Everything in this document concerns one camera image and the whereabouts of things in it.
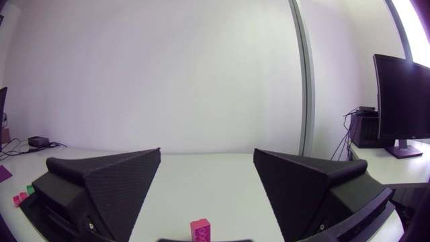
textured black surface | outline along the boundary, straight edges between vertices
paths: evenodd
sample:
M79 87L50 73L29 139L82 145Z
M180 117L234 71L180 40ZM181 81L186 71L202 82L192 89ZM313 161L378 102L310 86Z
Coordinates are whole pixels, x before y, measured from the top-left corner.
M255 149L254 164L286 241L302 238L330 186L366 172L367 163L335 162Z
M85 182L116 241L128 241L160 163L160 151L91 171Z
M159 149L65 160L49 158L50 173L85 186L116 241L128 241L161 162Z

black box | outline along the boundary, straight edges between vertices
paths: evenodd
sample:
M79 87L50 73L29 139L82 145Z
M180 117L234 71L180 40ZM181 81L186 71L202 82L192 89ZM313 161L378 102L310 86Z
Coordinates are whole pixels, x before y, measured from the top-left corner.
M48 144L49 144L49 138L40 137L40 136L33 136L28 138L28 145L39 149L46 147Z
M359 148L393 147L395 139L378 138L378 112L362 112L351 115L349 137Z

pink block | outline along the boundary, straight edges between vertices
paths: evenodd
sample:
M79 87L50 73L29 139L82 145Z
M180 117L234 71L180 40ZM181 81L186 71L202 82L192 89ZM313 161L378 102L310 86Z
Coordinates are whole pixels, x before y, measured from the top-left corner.
M189 225L194 242L210 242L210 223L206 218L193 221Z
M15 204L15 207L19 206L19 204L21 203L21 200L19 199L19 196L14 196L13 197L13 203Z
M27 198L27 192L20 192L19 198L21 198L21 202Z

white tabletop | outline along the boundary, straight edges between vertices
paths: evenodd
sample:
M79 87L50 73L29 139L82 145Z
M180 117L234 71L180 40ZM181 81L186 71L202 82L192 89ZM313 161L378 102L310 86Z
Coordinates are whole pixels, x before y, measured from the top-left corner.
M423 155L397 159L385 149L360 149L354 144L351 152L368 162L369 174L381 184L391 188L426 186L430 178L430 145L415 140L408 140L408 145L419 149Z
M111 154L57 147L0 161L13 174L0 183L0 213L17 241L44 241L12 197L47 171L47 157ZM211 222L213 241L283 241L252 155L162 155L130 241L190 240L189 222L200 218ZM394 211L372 241L398 241L402 234Z

light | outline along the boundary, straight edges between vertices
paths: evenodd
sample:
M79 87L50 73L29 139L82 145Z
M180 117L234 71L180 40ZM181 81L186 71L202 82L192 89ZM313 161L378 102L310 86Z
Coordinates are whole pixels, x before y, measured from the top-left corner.
M392 0L408 37L414 62L430 67L430 44L409 0Z

